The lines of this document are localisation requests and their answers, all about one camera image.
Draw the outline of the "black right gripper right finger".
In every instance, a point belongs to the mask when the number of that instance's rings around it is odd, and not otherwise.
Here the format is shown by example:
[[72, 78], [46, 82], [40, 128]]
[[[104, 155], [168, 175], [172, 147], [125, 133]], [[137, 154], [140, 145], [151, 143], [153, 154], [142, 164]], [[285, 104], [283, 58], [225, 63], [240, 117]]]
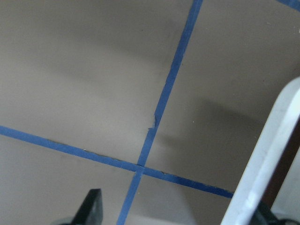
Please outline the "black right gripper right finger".
[[270, 208], [260, 202], [255, 210], [250, 225], [280, 225], [280, 220], [270, 211]]

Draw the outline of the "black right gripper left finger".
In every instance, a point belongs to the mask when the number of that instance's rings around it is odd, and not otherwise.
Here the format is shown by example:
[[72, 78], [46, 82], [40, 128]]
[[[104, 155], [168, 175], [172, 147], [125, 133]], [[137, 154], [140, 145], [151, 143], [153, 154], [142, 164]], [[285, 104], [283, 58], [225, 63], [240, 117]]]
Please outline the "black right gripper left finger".
[[101, 225], [103, 203], [101, 189], [91, 189], [71, 221], [72, 225]]

